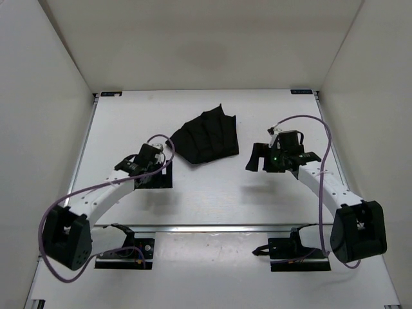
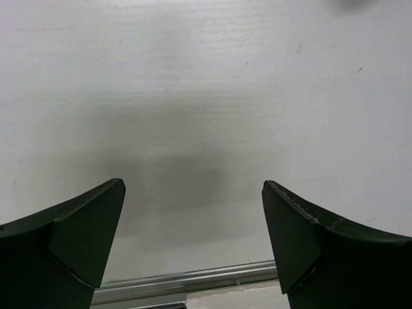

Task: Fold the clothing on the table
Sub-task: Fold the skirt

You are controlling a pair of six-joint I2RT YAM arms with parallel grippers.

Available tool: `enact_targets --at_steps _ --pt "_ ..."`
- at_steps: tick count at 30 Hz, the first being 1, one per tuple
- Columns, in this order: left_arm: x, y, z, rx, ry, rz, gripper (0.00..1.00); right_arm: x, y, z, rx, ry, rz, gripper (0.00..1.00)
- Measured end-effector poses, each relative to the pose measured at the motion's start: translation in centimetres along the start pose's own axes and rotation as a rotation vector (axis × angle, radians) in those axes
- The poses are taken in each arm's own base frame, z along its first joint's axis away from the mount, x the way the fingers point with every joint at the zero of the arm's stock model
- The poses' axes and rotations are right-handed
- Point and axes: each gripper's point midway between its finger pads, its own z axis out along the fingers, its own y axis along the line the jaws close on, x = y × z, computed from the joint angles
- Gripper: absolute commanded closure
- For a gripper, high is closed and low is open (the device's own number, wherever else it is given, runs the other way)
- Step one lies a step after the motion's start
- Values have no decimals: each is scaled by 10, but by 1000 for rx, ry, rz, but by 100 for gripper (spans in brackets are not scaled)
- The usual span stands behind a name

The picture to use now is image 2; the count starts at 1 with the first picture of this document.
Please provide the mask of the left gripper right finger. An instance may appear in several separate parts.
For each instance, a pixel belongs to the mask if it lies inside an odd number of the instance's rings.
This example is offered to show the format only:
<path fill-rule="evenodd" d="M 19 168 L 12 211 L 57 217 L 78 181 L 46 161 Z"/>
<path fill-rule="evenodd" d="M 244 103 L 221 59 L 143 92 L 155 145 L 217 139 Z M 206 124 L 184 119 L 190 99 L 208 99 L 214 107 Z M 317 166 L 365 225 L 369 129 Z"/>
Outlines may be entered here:
<path fill-rule="evenodd" d="M 356 223 L 267 180 L 263 208 L 291 308 L 410 308 L 411 238 Z"/>

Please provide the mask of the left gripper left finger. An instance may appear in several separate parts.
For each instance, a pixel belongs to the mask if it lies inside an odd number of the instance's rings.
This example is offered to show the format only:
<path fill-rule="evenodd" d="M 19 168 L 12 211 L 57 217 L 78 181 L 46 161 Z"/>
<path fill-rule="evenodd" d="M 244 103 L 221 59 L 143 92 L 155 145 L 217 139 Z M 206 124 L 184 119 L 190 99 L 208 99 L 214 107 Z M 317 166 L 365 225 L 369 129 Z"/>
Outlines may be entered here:
<path fill-rule="evenodd" d="M 1 225 L 1 308 L 89 308 L 126 195 L 111 179 Z"/>

